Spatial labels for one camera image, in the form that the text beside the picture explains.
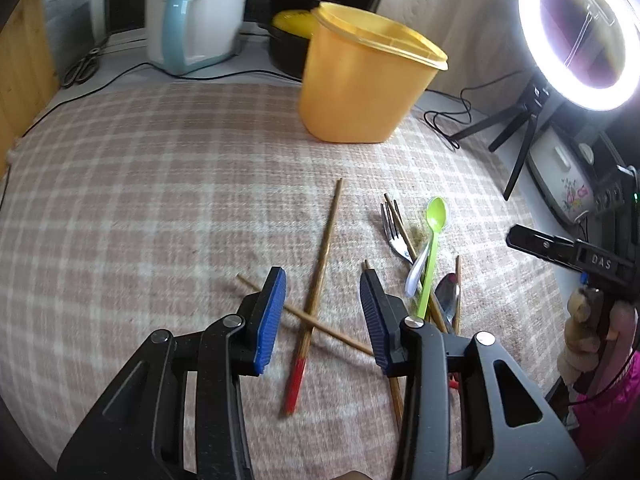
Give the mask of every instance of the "ring light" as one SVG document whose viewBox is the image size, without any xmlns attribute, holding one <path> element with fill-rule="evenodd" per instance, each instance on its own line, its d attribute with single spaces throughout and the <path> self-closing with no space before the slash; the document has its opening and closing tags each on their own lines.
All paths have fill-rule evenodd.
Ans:
<svg viewBox="0 0 640 480">
<path fill-rule="evenodd" d="M 527 46 L 546 80 L 569 101 L 590 110 L 613 110 L 635 92 L 640 80 L 640 40 L 626 0 L 605 0 L 622 31 L 625 63 L 618 81 L 607 88 L 581 82 L 554 53 L 542 25 L 540 0 L 518 0 L 520 23 Z"/>
</svg>

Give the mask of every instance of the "yellow bucket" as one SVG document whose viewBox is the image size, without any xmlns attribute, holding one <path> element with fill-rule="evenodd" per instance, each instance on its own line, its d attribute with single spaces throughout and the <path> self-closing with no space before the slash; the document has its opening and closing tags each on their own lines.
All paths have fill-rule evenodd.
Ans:
<svg viewBox="0 0 640 480">
<path fill-rule="evenodd" d="M 299 112 L 327 142 L 383 142 L 447 55 L 418 32 L 366 10 L 323 2 L 306 56 Z"/>
</svg>

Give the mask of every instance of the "red-tipped chopstick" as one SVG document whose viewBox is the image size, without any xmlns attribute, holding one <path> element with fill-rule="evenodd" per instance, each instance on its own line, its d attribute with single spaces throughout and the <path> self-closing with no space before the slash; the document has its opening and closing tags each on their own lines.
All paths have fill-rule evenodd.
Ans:
<svg viewBox="0 0 640 480">
<path fill-rule="evenodd" d="M 342 183 L 343 180 L 340 179 L 335 184 L 334 199 L 331 202 L 329 218 L 324 228 L 324 234 L 322 235 L 320 255 L 318 257 L 318 263 L 316 264 L 316 271 L 311 282 L 311 290 L 309 291 L 305 308 L 305 311 L 310 316 L 316 315 L 316 313 L 318 312 L 318 306 L 320 305 L 322 283 L 324 282 L 324 270 L 326 269 L 326 263 L 329 257 L 331 236 L 334 232 L 335 216 L 338 211 L 338 203 L 340 202 Z M 298 352 L 296 353 L 296 359 L 293 361 L 293 368 L 289 377 L 289 384 L 287 385 L 287 391 L 285 394 L 283 412 L 286 416 L 292 415 L 296 410 L 296 403 L 298 402 L 298 394 L 300 392 L 300 384 L 302 384 L 302 375 L 305 372 L 306 356 L 309 353 L 309 346 L 311 345 L 312 331 L 312 327 L 305 326 L 302 329 L 302 336 L 300 337 L 300 341 L 298 343 Z"/>
</svg>

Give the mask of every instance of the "yellow pot lid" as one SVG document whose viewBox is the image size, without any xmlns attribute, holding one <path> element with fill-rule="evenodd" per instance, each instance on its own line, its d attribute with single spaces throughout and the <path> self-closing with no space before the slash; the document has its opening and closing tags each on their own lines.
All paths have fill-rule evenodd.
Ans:
<svg viewBox="0 0 640 480">
<path fill-rule="evenodd" d="M 321 2 L 313 11 L 319 23 L 353 41 L 447 70 L 447 55 L 415 30 L 373 12 Z"/>
<path fill-rule="evenodd" d="M 281 10 L 271 21 L 273 27 L 308 40 L 313 36 L 316 24 L 315 17 L 308 10 Z"/>
</svg>

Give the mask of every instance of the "wooden panel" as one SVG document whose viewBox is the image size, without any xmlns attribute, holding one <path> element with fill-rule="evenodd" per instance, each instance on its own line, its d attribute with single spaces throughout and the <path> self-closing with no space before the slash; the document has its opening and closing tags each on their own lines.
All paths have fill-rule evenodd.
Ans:
<svg viewBox="0 0 640 480">
<path fill-rule="evenodd" d="M 20 0 L 0 31 L 0 160 L 58 90 L 42 0 Z"/>
<path fill-rule="evenodd" d="M 518 0 L 381 0 L 378 13 L 418 30 L 449 56 L 449 70 L 430 88 L 457 95 L 519 68 L 533 66 L 518 17 Z M 470 92 L 486 113 L 510 106 L 528 75 Z"/>
</svg>

